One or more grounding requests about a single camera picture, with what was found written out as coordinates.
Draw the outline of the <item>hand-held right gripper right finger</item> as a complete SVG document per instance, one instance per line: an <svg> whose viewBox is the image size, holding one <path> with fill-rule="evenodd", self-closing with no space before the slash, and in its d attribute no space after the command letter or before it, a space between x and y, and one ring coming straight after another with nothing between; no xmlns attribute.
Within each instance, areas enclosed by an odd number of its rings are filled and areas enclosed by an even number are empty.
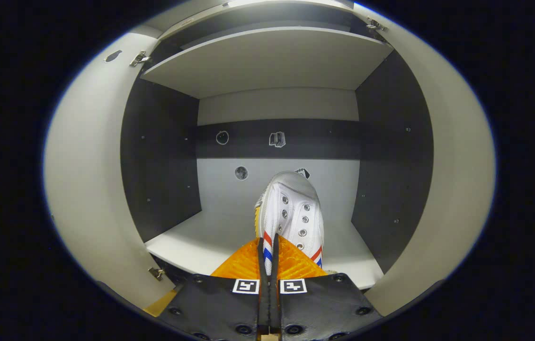
<svg viewBox="0 0 535 341"><path fill-rule="evenodd" d="M382 319L347 274L302 276L317 265L280 235L274 247L270 330L281 341L337 341Z"/></svg>

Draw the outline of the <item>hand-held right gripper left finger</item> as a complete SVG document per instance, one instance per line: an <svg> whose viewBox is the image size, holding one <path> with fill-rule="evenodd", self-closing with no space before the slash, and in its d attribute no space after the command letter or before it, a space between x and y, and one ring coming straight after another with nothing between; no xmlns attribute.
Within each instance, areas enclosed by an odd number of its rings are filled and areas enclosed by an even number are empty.
<svg viewBox="0 0 535 341"><path fill-rule="evenodd" d="M235 251L211 276L178 285L159 320L205 341L259 341L270 332L270 284L261 265L263 240Z"/></svg>

